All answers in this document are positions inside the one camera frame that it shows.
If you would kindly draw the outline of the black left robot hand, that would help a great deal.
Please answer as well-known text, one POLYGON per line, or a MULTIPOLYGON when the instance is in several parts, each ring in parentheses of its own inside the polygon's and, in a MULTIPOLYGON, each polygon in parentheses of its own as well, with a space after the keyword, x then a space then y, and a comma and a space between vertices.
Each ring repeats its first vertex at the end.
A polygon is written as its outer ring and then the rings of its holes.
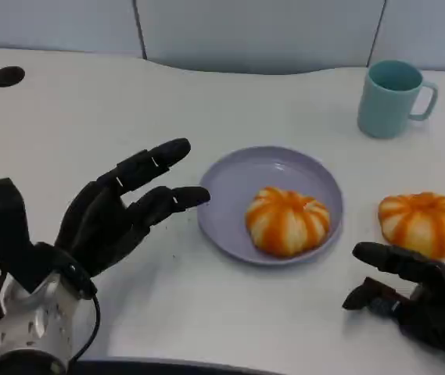
POLYGON ((121 199, 168 172, 190 150, 188 139, 177 138, 138 152, 88 183, 65 212, 55 246, 95 277, 128 256, 170 215, 208 202, 210 193, 200 186, 155 187, 130 205, 121 199))

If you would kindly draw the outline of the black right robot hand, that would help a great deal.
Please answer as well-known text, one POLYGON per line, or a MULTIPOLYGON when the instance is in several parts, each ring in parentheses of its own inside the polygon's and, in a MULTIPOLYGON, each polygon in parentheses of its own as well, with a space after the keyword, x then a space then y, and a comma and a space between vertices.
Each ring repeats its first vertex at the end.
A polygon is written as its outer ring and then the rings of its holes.
POLYGON ((408 337, 445 352, 445 263, 396 245, 360 242, 352 254, 381 272, 416 283, 409 298, 367 277, 346 297, 348 311, 368 309, 398 323, 408 337))

